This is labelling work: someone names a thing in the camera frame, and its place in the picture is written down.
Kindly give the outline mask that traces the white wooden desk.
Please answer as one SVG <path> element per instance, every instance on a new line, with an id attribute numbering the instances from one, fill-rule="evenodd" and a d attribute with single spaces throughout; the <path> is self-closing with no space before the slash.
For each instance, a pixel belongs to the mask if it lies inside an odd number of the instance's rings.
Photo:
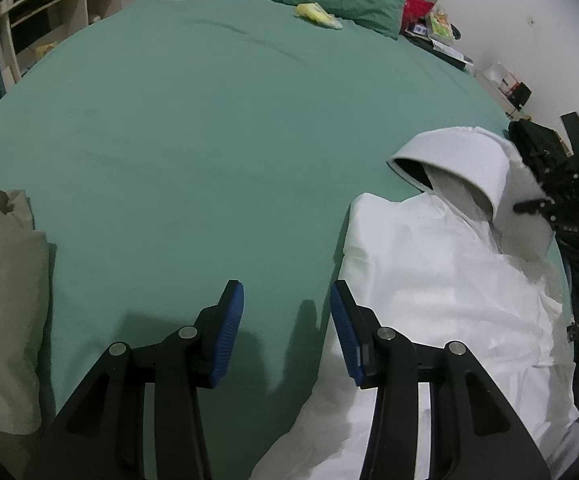
<path id="1" fill-rule="evenodd" d="M 122 10 L 124 0 L 2 0 L 0 62 L 11 87 L 50 50 Z"/>

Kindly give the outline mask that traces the yellow green small cloth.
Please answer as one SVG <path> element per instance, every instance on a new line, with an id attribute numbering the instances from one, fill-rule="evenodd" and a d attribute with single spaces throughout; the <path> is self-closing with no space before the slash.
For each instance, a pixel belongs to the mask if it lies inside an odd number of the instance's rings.
<path id="1" fill-rule="evenodd" d="M 318 2 L 300 3 L 296 6 L 295 13 L 302 20 L 320 27 L 334 30 L 340 30 L 343 28 L 343 25 L 338 21 L 338 18 L 329 14 L 329 12 L 326 12 Z"/>

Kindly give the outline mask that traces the white bedside table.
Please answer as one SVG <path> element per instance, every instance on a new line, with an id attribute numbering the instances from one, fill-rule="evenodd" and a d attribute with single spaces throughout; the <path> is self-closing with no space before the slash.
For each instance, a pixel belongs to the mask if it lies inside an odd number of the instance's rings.
<path id="1" fill-rule="evenodd" d="M 503 64 L 495 63 L 476 74 L 483 86 L 504 114 L 512 120 L 529 119 L 525 106 L 531 97 L 531 90 Z"/>

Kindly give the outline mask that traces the green bed sheet mattress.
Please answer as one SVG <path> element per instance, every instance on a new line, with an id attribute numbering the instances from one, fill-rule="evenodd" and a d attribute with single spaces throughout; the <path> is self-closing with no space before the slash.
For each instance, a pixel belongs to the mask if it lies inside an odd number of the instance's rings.
<path id="1" fill-rule="evenodd" d="M 109 344 L 159 341 L 236 278 L 233 358 L 202 396 L 212 472 L 357 477 L 375 394 L 327 308 L 350 205 L 416 196 L 390 157 L 452 127 L 505 139 L 471 76 L 268 0 L 139 0 L 60 44 L 0 101 L 0 188 L 55 251 L 47 407 Z"/>

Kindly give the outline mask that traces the olive folded garment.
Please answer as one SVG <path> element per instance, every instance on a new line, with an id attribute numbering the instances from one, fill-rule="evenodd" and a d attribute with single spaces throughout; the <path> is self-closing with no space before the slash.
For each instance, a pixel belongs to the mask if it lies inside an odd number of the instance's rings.
<path id="1" fill-rule="evenodd" d="M 0 431 L 41 426 L 38 353 L 50 296 L 50 249 L 21 190 L 0 190 Z"/>

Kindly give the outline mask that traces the black clothes pile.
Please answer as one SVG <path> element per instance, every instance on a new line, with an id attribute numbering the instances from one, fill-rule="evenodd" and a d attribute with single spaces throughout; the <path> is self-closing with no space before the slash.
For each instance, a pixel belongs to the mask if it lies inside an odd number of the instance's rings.
<path id="1" fill-rule="evenodd" d="M 509 123 L 507 137 L 539 184 L 553 183 L 568 168 L 568 148 L 554 130 L 518 119 Z"/>

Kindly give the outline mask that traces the stack of books and snacks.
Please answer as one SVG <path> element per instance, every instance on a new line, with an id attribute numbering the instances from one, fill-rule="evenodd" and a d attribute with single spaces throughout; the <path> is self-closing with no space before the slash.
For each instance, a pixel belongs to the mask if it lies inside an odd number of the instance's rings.
<path id="1" fill-rule="evenodd" d="M 422 18 L 411 21 L 402 31 L 416 47 L 431 53 L 463 72 L 474 68 L 474 61 L 455 47 L 462 37 L 461 32 L 450 21 L 445 9 L 433 8 Z"/>

